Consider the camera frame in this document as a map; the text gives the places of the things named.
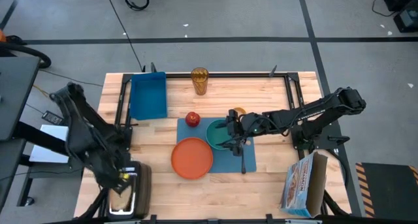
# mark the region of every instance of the glass cup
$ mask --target glass cup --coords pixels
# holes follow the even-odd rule
[[[197,95],[204,95],[208,88],[209,72],[203,67],[194,68],[191,73],[191,80]]]

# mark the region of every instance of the orange plate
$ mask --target orange plate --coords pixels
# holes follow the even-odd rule
[[[171,153],[171,166],[186,179],[198,179],[209,172],[214,155],[210,146],[200,138],[185,138],[174,147]]]

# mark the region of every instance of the apple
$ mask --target apple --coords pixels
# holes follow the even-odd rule
[[[201,122],[201,117],[195,112],[189,112],[185,116],[185,123],[189,127],[196,127]]]

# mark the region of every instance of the blue placemat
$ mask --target blue placemat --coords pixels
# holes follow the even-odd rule
[[[178,119],[177,121],[177,143],[188,137],[197,137],[206,141],[206,128],[215,120],[222,120],[224,118],[202,118],[197,127],[189,127],[185,123],[185,119]],[[247,172],[255,172],[257,167],[255,165],[255,151],[254,139],[248,138],[251,142],[249,146],[244,146],[244,161]],[[233,156],[230,150],[216,150],[212,149],[214,154],[214,163],[209,172],[223,173],[223,172],[241,172],[241,157]]]

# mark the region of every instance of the orange object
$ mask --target orange object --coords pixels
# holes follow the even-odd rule
[[[204,95],[208,88],[208,70],[203,67],[197,67],[191,71],[190,76],[193,82],[193,86],[195,87],[196,94]]]
[[[199,179],[209,172],[214,162],[210,146],[200,138],[185,138],[171,153],[171,166],[186,179]]]
[[[241,107],[235,107],[234,110],[238,112],[238,115],[247,114],[247,112]]]
[[[0,30],[0,42],[6,42],[6,36],[5,34]]]

